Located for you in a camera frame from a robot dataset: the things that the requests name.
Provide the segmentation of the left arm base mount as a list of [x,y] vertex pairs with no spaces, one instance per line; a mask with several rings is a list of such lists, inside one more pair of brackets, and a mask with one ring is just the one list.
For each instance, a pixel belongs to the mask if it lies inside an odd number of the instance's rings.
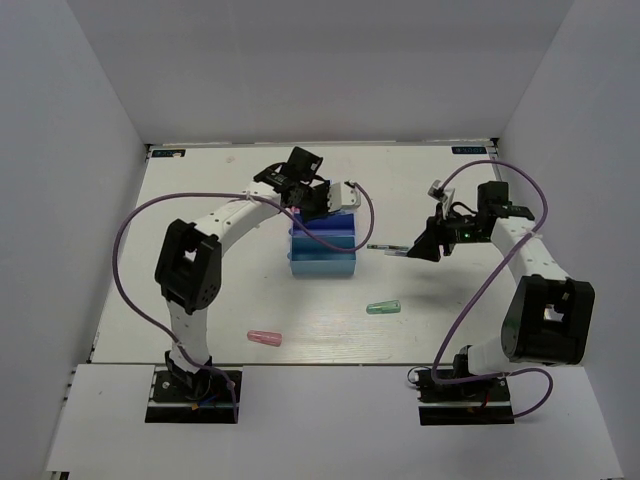
[[146,424],[235,424],[232,395],[220,375],[195,390],[166,369],[156,369],[145,413]]

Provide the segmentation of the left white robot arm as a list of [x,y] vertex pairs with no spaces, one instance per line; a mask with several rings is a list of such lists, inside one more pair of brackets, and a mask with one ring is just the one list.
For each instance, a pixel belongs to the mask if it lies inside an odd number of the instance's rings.
[[165,354],[166,365],[188,398],[202,398],[211,387],[207,309],[221,291],[223,256],[281,208],[296,208],[310,219],[327,215],[329,182],[318,175],[321,164],[321,157],[295,147],[286,162],[256,174],[237,197],[214,212],[169,225],[155,280],[177,337]]

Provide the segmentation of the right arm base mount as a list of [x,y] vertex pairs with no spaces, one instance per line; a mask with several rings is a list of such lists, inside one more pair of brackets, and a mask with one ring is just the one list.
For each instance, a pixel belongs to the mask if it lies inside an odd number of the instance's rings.
[[511,395],[504,379],[441,385],[430,369],[417,366],[407,372],[407,383],[417,393],[421,426],[485,426],[515,423]]

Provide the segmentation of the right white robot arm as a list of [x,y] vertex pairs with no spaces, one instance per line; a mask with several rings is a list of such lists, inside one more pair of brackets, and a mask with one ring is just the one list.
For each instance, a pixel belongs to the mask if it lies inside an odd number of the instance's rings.
[[559,266],[538,231],[540,219],[509,198],[509,186],[489,181],[477,188],[477,208],[467,215],[455,212],[451,188],[434,183],[428,192],[437,202],[426,228],[408,250],[408,257],[438,262],[457,245],[492,244],[503,256],[516,290],[500,332],[484,343],[464,347],[454,359],[450,375],[433,368],[438,385],[452,385],[461,397],[472,399],[488,380],[509,375],[518,365],[578,365],[582,362],[595,303],[594,287]]

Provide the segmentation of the green patterned pen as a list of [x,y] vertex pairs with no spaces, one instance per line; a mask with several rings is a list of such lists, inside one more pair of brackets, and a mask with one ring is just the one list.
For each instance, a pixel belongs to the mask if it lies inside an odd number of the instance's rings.
[[372,244],[372,243],[368,243],[366,245],[366,248],[370,250],[380,250],[380,251],[408,251],[410,249],[409,246],[391,245],[391,244]]

